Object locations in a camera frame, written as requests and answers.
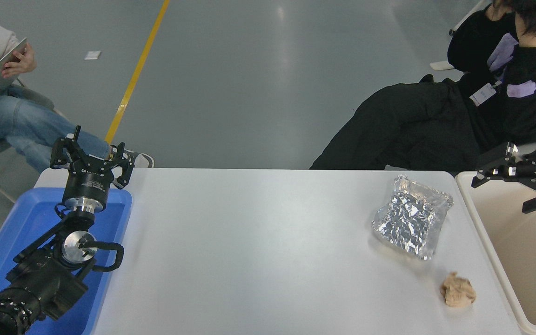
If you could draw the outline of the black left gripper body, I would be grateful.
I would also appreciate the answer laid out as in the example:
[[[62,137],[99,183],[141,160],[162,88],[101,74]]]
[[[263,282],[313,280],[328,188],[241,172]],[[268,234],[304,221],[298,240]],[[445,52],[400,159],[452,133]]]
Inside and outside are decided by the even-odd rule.
[[[88,166],[74,162],[68,166],[68,180],[62,201],[66,203],[70,199],[85,198],[106,203],[113,180],[111,170],[104,170],[94,164]]]

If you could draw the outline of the person's hand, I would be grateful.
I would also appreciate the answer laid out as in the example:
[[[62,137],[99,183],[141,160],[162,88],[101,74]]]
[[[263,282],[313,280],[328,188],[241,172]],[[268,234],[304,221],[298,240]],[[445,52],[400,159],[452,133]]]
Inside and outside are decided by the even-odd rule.
[[[30,43],[26,43],[23,51],[13,51],[13,57],[17,61],[11,61],[4,64],[1,71],[3,78],[26,74],[32,72],[37,67],[35,51]]]

